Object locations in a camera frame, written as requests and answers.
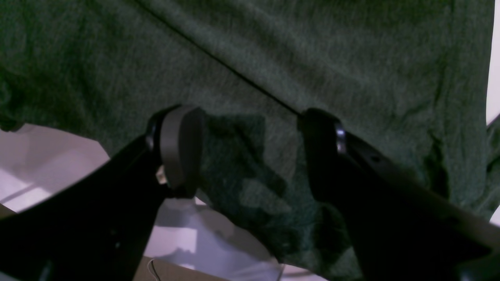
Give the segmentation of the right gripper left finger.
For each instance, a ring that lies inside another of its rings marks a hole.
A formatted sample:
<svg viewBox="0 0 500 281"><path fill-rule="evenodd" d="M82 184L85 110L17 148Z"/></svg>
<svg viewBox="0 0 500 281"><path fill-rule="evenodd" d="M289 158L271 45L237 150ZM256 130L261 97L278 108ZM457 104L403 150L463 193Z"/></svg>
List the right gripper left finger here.
<svg viewBox="0 0 500 281"><path fill-rule="evenodd" d="M2 219L1 280L131 281L164 200L195 196L204 117L161 110L102 167Z"/></svg>

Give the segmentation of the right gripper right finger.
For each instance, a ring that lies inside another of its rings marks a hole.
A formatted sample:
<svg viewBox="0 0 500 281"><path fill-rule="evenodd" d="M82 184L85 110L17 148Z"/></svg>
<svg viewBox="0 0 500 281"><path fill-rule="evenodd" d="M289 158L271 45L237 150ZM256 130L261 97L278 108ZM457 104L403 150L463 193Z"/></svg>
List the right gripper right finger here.
<svg viewBox="0 0 500 281"><path fill-rule="evenodd" d="M311 192L343 217L366 281L498 281L499 227L419 187L332 114L299 118Z"/></svg>

